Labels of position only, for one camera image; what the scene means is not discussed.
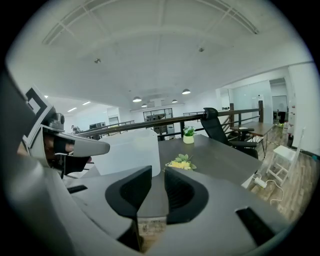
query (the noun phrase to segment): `wooden floor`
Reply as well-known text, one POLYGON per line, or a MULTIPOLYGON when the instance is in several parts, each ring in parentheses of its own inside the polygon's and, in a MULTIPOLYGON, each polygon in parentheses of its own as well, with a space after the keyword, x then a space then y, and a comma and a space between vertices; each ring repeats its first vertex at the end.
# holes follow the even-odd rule
MULTIPOLYGON (((287 146, 287 136, 283 135, 282 131, 282 127, 275 126, 268 133, 265 159, 261 143, 259 143, 257 147, 259 160, 263 161, 257 173, 261 174, 263 181, 275 180, 272 175, 266 174, 266 172, 271 161, 273 150, 280 145, 287 146)), ((310 201, 318 180, 319 169, 320 163, 318 161, 313 160, 306 154, 300 153, 293 172, 282 185, 284 192, 283 200, 281 202, 272 201, 271 206, 276 208, 290 222, 297 220, 304 213, 310 201)), ((268 203, 270 203, 272 199, 281 199, 282 197, 282 191, 272 181, 268 182, 265 189, 252 181, 247 189, 268 203)), ((165 231, 166 218, 138 218, 138 227, 139 234, 144 238, 142 252, 146 252, 158 237, 161 236, 161 233, 165 231)))

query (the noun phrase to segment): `office chair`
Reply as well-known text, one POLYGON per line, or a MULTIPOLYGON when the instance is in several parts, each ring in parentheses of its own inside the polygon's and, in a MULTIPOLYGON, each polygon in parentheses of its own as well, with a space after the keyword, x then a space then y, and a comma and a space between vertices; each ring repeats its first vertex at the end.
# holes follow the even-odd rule
POLYGON ((258 159, 258 152, 254 149, 258 143, 257 142, 247 142, 244 141, 246 133, 252 132, 255 129, 247 128, 241 130, 241 140, 242 141, 228 141, 228 138, 221 126, 218 118, 218 111, 213 107, 204 107, 203 118, 201 118, 201 124, 208 134, 209 138, 231 146, 249 156, 258 159))

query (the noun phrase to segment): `power outlet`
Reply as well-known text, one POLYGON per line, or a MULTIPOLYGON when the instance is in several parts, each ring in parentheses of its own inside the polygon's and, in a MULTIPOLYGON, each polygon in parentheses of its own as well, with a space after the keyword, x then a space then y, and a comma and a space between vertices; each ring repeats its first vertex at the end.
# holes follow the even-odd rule
POLYGON ((261 188, 265 189, 267 187, 267 183, 261 180, 259 177, 254 179, 254 182, 258 184, 261 188))

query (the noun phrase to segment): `yellow flower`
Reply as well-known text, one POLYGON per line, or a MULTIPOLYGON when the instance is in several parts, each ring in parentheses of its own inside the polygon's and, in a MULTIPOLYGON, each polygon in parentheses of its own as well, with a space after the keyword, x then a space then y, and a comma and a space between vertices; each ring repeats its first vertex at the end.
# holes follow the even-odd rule
POLYGON ((175 167, 175 168, 180 168, 180 169, 185 169, 185 170, 192 170, 190 167, 190 163, 186 161, 182 162, 176 162, 176 161, 171 161, 168 166, 170 167, 175 167))

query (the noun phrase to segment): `ceiling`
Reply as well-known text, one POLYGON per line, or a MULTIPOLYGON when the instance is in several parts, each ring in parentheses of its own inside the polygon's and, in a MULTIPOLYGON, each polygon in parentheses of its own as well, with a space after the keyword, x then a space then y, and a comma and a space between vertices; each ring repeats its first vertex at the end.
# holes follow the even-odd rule
POLYGON ((61 113, 66 117, 75 116, 84 110, 96 108, 97 106, 102 106, 105 108, 105 110, 107 110, 108 108, 111 108, 111 106, 109 105, 101 105, 94 102, 83 105, 83 103, 87 102, 88 100, 60 98, 60 97, 52 97, 52 96, 49 96, 48 98, 46 98, 46 100, 54 106, 55 111, 57 113, 61 113), (68 110, 71 110, 73 108, 76 108, 76 109, 71 112, 68 112, 68 110))
POLYGON ((136 110, 231 82, 288 33, 256 0, 57 0, 25 27, 6 63, 20 87, 136 110))

